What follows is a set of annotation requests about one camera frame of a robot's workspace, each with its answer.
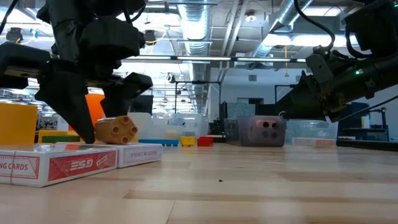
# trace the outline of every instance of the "ceiling pipe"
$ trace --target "ceiling pipe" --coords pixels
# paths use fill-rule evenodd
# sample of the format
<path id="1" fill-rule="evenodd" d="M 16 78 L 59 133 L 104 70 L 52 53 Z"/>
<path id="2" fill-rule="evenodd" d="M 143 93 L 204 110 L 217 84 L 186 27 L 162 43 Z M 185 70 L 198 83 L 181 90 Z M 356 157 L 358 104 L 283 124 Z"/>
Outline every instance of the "ceiling pipe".
<path id="1" fill-rule="evenodd" d="M 238 4 L 239 4 L 239 0 L 234 0 L 232 8 L 231 8 L 231 17 L 229 18 L 229 22 L 228 22 L 228 25 L 226 28 L 226 33 L 225 33 L 224 42 L 223 42 L 223 48 L 221 49 L 221 56 L 223 56 L 225 54 L 226 46 L 228 45 L 229 36 L 231 35 L 232 26 L 235 21 L 235 15 L 236 15 L 236 12 L 238 11 Z"/>
<path id="2" fill-rule="evenodd" d="M 238 32 L 239 32 L 239 30 L 241 28 L 242 20 L 243 20 L 243 17 L 245 15 L 245 13 L 246 13 L 246 8 L 247 8 L 248 4 L 249 4 L 249 0 L 243 0 L 242 6 L 241 6 L 241 14 L 239 15 L 239 19 L 236 22 L 236 25 L 235 25 L 235 28 L 234 28 L 234 33 L 233 33 L 232 38 L 231 38 L 231 43 L 229 44 L 228 51 L 226 53 L 227 56 L 230 56 L 231 53 L 232 53 L 232 50 L 233 50 L 234 45 L 235 45 L 236 37 L 238 36 Z"/>
<path id="3" fill-rule="evenodd" d="M 163 4 L 160 4 L 160 3 L 154 4 L 154 3 L 148 2 L 147 6 L 145 7 L 144 12 L 145 13 L 162 13 L 162 14 L 180 15 L 177 7 L 169 6 L 169 4 L 166 1 Z"/>
<path id="4" fill-rule="evenodd" d="M 207 40 L 209 38 L 210 6 L 202 4 L 179 4 L 178 11 L 182 18 L 182 34 L 186 40 Z M 189 56 L 209 55 L 210 46 L 205 42 L 186 42 L 185 49 Z M 189 65 L 190 79 L 205 80 L 210 72 L 210 66 L 205 63 L 191 63 Z M 195 98 L 202 98 L 203 90 L 193 86 Z M 204 107 L 203 100 L 196 100 L 198 113 Z"/>
<path id="5" fill-rule="evenodd" d="M 298 0 L 298 5 L 301 10 L 304 10 L 311 4 L 312 1 L 313 0 Z M 266 21 L 264 21 L 264 32 L 266 33 L 266 35 L 264 36 L 264 40 L 270 31 L 279 29 L 283 26 L 292 26 L 297 18 L 299 18 L 299 13 L 294 7 L 294 0 L 284 0 L 280 5 L 279 11 L 276 12 L 274 15 L 267 16 Z M 250 57 L 264 58 L 268 55 L 273 47 L 273 45 L 266 45 L 264 41 L 262 41 L 252 52 Z M 252 70 L 258 65 L 261 64 L 249 63 L 247 65 L 247 69 Z"/>

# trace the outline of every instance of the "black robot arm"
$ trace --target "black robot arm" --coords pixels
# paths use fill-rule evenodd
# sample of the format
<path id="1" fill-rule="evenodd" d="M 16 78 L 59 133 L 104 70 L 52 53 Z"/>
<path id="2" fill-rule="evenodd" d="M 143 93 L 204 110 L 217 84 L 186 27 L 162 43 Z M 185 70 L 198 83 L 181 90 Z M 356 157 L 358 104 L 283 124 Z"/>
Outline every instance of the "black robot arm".
<path id="1" fill-rule="evenodd" d="M 144 0 L 46 0 L 37 17 L 52 25 L 56 56 L 9 42 L 0 45 L 0 87 L 23 89 L 28 78 L 37 78 L 40 90 L 35 98 L 51 106 L 85 142 L 93 143 L 88 87 L 104 90 L 101 105 L 112 117 L 127 114 L 131 99 L 152 86 L 145 75 L 113 75 L 122 59 L 139 55 L 145 44 L 144 34 L 129 18 L 145 5 Z M 122 12 L 127 22 L 115 18 Z"/>
<path id="2" fill-rule="evenodd" d="M 369 2 L 345 18 L 349 58 L 337 51 L 318 46 L 306 58 L 313 75 L 302 72 L 301 79 L 276 104 L 287 119 L 340 120 L 345 104 L 398 84 L 397 7 L 393 1 Z M 365 55 L 355 51 L 349 35 L 353 33 Z"/>

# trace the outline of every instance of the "clear plastic container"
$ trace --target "clear plastic container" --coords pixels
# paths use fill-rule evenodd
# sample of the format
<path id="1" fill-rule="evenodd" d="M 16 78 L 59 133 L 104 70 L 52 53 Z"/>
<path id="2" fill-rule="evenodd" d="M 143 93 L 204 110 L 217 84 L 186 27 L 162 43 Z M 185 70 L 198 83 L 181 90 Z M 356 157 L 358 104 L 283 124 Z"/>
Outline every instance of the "clear plastic container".
<path id="1" fill-rule="evenodd" d="M 335 146 L 338 122 L 295 120 L 286 122 L 285 144 L 296 146 Z"/>
<path id="2" fill-rule="evenodd" d="M 281 147 L 285 142 L 285 121 L 279 116 L 226 118 L 224 130 L 228 144 Z"/>
<path id="3" fill-rule="evenodd" d="M 145 138 L 141 139 L 168 139 L 180 140 L 183 127 L 172 125 L 153 125 L 145 133 Z"/>
<path id="4" fill-rule="evenodd" d="M 169 125 L 183 127 L 183 132 L 194 132 L 195 137 L 207 136 L 209 120 L 202 114 L 170 114 Z"/>
<path id="5" fill-rule="evenodd" d="M 138 132 L 136 139 L 147 139 L 148 130 L 152 129 L 153 122 L 149 113 L 128 113 L 127 116 L 134 122 Z"/>

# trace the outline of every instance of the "ceiling light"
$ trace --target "ceiling light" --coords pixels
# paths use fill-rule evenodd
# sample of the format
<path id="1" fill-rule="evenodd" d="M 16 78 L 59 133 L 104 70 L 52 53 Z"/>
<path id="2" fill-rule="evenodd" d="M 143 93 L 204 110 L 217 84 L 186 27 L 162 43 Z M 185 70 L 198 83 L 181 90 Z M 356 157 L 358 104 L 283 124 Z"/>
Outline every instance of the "ceiling light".
<path id="1" fill-rule="evenodd" d="M 290 62 L 289 58 L 237 58 L 240 62 Z"/>
<path id="2" fill-rule="evenodd" d="M 346 9 L 344 6 L 311 6 L 303 10 L 306 16 L 338 16 L 341 11 Z"/>
<path id="3" fill-rule="evenodd" d="M 29 103 L 34 104 L 34 105 L 42 105 L 43 104 L 43 102 L 39 102 L 39 101 L 31 101 Z"/>
<path id="4" fill-rule="evenodd" d="M 357 45 L 358 42 L 355 36 L 349 37 L 351 45 Z M 322 45 L 326 47 L 330 44 L 331 38 L 329 35 L 298 35 L 292 40 L 292 45 L 294 46 L 304 46 L 304 47 L 315 47 Z M 336 35 L 334 47 L 344 47 L 346 46 L 346 38 L 342 35 Z"/>
<path id="5" fill-rule="evenodd" d="M 26 90 L 18 90 L 18 89 L 9 89 L 8 91 L 10 91 L 13 94 L 20 94 L 20 95 L 29 95 L 29 92 Z"/>
<path id="6" fill-rule="evenodd" d="M 213 41 L 205 41 L 205 40 L 178 40 L 177 43 L 191 43 L 191 44 L 212 44 Z"/>
<path id="7" fill-rule="evenodd" d="M 141 55 L 135 57 L 136 59 L 141 59 L 141 60 L 170 60 L 170 56 L 151 56 L 151 55 Z"/>
<path id="8" fill-rule="evenodd" d="M 268 34 L 267 37 L 262 41 L 263 45 L 276 46 L 276 45 L 290 45 L 292 43 L 289 36 Z"/>
<path id="9" fill-rule="evenodd" d="M 192 56 L 180 56 L 177 60 L 207 60 L 207 61 L 229 61 L 230 57 L 192 57 Z"/>
<path id="10" fill-rule="evenodd" d="M 254 22 L 257 19 L 256 16 L 254 15 L 254 10 L 246 11 L 245 16 L 247 22 Z"/>

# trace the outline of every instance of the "table surface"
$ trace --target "table surface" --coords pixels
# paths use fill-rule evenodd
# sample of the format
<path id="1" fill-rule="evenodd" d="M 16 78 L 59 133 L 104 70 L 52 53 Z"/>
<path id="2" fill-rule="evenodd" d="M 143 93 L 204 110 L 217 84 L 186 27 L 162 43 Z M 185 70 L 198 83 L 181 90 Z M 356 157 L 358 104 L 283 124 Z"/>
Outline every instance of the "table surface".
<path id="1" fill-rule="evenodd" d="M 0 185 L 0 223 L 398 223 L 398 153 L 167 147 L 162 162 L 41 189 Z"/>

